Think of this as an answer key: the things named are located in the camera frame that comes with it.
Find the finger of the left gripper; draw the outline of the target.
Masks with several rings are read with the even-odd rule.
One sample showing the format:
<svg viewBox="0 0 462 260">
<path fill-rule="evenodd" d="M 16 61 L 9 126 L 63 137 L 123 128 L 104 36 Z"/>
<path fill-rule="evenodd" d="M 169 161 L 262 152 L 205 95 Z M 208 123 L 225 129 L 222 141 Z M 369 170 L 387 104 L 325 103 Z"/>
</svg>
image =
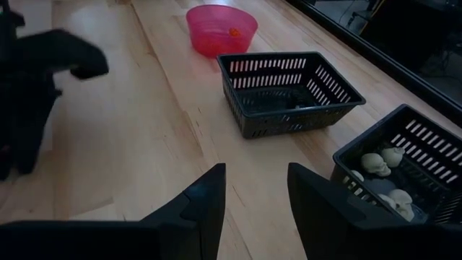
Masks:
<svg viewBox="0 0 462 260">
<path fill-rule="evenodd" d="M 12 168 L 22 175 L 33 171 L 46 122 L 61 95 L 52 74 L 0 80 L 0 181 Z"/>
</svg>

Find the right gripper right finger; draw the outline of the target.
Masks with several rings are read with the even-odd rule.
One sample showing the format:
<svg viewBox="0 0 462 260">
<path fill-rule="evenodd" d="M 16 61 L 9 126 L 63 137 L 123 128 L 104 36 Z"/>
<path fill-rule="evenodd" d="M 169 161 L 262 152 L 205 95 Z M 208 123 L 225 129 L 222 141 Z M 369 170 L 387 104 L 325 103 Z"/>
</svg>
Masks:
<svg viewBox="0 0 462 260">
<path fill-rule="evenodd" d="M 405 221 L 291 162 L 287 187 L 308 260 L 424 260 Z"/>
</svg>

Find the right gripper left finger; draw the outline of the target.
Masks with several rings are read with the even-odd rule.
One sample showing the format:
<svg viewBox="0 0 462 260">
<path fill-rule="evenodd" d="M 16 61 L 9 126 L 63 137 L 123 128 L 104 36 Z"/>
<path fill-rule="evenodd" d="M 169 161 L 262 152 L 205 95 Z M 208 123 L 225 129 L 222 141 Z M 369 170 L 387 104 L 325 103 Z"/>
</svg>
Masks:
<svg viewBox="0 0 462 260">
<path fill-rule="evenodd" d="M 167 204 L 109 239 L 129 260 L 217 260 L 225 216 L 226 165 L 218 163 Z"/>
</svg>

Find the black slotted plastic basket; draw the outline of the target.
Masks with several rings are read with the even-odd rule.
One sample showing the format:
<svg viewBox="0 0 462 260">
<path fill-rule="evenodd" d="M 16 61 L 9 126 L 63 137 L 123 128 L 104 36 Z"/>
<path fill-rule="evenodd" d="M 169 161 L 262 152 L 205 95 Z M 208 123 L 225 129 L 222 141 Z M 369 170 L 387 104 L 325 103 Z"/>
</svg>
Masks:
<svg viewBox="0 0 462 260">
<path fill-rule="evenodd" d="M 392 215 L 397 211 L 370 187 L 375 175 L 361 156 L 402 147 L 405 153 L 387 180 L 406 191 L 427 223 L 462 225 L 462 138 L 403 104 L 334 153 L 331 181 Z M 363 175 L 361 182 L 351 170 Z"/>
<path fill-rule="evenodd" d="M 227 54 L 217 61 L 246 139 L 326 128 L 366 103 L 319 52 Z"/>
</svg>

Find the pink plastic bowl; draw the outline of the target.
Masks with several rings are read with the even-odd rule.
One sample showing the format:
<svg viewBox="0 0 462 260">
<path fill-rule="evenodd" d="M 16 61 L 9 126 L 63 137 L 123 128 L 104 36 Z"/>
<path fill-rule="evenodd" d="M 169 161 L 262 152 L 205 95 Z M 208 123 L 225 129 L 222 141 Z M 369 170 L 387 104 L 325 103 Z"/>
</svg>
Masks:
<svg viewBox="0 0 462 260">
<path fill-rule="evenodd" d="M 191 44 L 195 51 L 209 58 L 221 54 L 245 53 L 258 29 L 258 22 L 249 13 L 231 6 L 205 4 L 186 13 Z M 233 38 L 230 28 L 241 36 Z"/>
</svg>

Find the black aluminium table frame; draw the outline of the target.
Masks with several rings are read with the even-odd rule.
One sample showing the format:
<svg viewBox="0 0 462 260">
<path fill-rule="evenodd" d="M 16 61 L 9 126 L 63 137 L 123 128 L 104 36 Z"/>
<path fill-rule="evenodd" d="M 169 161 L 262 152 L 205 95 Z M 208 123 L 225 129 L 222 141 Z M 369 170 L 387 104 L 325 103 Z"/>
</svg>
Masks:
<svg viewBox="0 0 462 260">
<path fill-rule="evenodd" d="M 358 52 L 358 54 L 369 62 L 376 65 L 376 67 L 403 85 L 403 87 L 415 94 L 436 111 L 443 114 L 444 117 L 448 118 L 455 125 L 462 128 L 462 105 L 451 100 L 446 94 L 437 90 L 436 87 L 424 81 L 421 77 L 417 76 L 417 74 L 400 65 L 397 61 L 394 61 L 378 48 L 354 35 L 337 22 L 334 22 L 331 18 L 318 11 L 305 0 L 285 1 L 302 12 L 305 16 L 312 19 L 334 37 L 338 38 L 342 43 Z"/>
</svg>

